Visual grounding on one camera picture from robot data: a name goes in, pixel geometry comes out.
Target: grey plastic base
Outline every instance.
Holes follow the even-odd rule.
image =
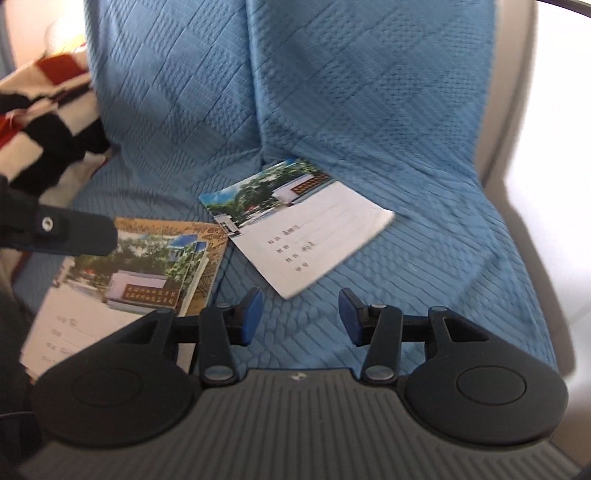
[[[210,389],[180,424],[117,450],[52,443],[30,479],[572,479],[580,467],[550,442],[475,450],[420,426],[397,394],[348,370],[251,370]]]

